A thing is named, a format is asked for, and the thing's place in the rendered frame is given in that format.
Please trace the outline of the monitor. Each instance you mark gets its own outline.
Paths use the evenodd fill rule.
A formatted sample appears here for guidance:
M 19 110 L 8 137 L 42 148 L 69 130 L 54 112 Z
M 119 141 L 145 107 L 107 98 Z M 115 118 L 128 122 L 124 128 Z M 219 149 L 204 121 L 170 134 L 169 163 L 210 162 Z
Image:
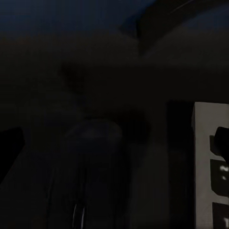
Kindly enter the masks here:
M 189 0 L 157 0 L 136 18 L 136 36 L 142 38 L 167 14 Z

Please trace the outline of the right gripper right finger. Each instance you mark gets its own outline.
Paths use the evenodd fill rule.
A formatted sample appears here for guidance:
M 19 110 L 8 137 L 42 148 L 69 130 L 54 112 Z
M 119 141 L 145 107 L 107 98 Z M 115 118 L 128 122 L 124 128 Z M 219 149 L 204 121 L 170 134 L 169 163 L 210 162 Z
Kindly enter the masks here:
M 218 127 L 216 130 L 214 145 L 222 154 L 227 164 L 229 165 L 229 129 Z

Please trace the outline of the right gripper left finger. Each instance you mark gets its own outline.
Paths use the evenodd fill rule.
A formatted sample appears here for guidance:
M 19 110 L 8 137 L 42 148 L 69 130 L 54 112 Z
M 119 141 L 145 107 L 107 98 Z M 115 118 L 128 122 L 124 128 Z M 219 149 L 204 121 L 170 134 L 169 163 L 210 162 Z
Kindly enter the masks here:
M 21 127 L 0 132 L 0 184 L 25 145 Z

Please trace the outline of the mouse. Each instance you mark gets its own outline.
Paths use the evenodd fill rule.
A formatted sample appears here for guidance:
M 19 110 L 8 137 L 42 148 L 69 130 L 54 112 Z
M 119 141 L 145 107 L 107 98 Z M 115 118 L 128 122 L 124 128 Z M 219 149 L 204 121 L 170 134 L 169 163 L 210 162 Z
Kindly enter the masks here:
M 44 229 L 125 229 L 130 163 L 115 122 L 93 119 L 71 128 L 47 166 Z

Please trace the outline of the keyboard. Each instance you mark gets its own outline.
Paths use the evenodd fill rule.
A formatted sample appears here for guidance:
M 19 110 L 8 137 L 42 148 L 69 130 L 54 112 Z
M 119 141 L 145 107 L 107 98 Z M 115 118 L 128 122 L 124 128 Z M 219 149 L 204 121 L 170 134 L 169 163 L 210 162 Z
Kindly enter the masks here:
M 229 104 L 195 102 L 194 229 L 229 229 L 229 165 L 214 145 L 218 127 L 229 129 Z

